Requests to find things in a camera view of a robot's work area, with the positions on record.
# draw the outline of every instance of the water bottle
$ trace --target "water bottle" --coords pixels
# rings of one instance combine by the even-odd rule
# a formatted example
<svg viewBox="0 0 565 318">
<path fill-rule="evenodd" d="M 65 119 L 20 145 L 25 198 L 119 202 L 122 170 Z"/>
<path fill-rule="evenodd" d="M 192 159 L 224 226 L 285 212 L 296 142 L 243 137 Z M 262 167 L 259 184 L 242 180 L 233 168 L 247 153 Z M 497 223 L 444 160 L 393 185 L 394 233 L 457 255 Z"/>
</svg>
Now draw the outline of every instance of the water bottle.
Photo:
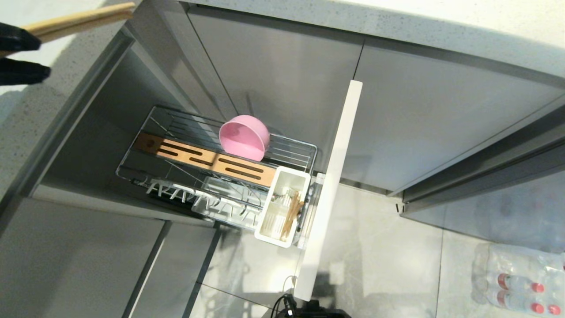
<svg viewBox="0 0 565 318">
<path fill-rule="evenodd" d="M 494 295 L 490 295 L 489 300 L 499 307 L 512 311 L 537 314 L 545 311 L 544 306 L 531 295 L 513 294 L 507 290 L 495 291 Z"/>
<path fill-rule="evenodd" d="M 519 293 L 543 293 L 545 288 L 542 284 L 537 283 L 524 276 L 510 275 L 502 273 L 498 275 L 498 286 L 505 290 L 516 291 Z"/>
</svg>

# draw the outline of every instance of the countertop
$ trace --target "countertop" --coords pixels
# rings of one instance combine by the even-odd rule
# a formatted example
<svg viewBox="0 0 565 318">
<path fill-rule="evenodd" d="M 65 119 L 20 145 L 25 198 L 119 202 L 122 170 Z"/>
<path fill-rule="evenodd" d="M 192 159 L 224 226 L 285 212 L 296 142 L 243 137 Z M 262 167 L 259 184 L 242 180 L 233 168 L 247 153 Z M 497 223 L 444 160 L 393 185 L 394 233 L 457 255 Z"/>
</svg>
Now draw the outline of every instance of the countertop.
<svg viewBox="0 0 565 318">
<path fill-rule="evenodd" d="M 25 25 L 120 0 L 0 0 Z M 476 55 L 565 78 L 565 0 L 193 0 L 191 2 Z M 0 87 L 0 197 L 122 23 L 11 58 L 53 68 L 41 85 Z"/>
</svg>

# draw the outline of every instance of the wire rack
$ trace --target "wire rack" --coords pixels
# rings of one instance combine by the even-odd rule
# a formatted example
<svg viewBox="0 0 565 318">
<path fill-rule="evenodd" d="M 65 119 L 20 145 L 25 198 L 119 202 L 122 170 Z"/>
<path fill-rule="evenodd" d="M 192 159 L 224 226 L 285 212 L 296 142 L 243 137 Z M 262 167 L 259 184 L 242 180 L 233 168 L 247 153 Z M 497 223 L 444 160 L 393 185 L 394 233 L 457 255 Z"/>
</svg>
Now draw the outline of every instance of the wire rack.
<svg viewBox="0 0 565 318">
<path fill-rule="evenodd" d="M 218 134 L 223 122 L 174 108 L 155 106 L 131 142 L 116 175 L 145 187 L 147 194 L 188 203 L 192 211 L 217 221 L 254 230 L 268 187 L 211 170 L 184 164 L 133 147 L 137 136 L 145 132 L 223 153 Z M 271 142 L 261 164 L 286 166 L 312 176 L 318 148 L 309 143 L 271 134 Z M 302 209 L 301 219 L 307 211 Z"/>
</svg>

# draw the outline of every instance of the floor tile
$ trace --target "floor tile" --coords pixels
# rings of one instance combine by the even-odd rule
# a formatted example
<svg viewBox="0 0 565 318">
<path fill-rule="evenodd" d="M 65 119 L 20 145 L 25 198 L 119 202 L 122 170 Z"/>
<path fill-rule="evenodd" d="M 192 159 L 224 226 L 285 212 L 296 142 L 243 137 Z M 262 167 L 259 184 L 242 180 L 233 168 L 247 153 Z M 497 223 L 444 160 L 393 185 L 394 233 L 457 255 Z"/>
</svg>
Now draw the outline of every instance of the floor tile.
<svg viewBox="0 0 565 318">
<path fill-rule="evenodd" d="M 293 286 L 300 250 L 278 247 L 248 231 L 223 228 L 203 283 L 269 308 Z"/>
<path fill-rule="evenodd" d="M 355 318 L 435 317 L 442 230 L 398 199 L 340 185 L 313 298 Z"/>
<path fill-rule="evenodd" d="M 526 313 L 490 305 L 473 292 L 473 261 L 488 241 L 445 231 L 441 256 L 440 292 L 437 318 L 526 318 Z"/>
<path fill-rule="evenodd" d="M 190 318 L 266 318 L 270 314 L 270 308 L 201 285 Z"/>
</svg>

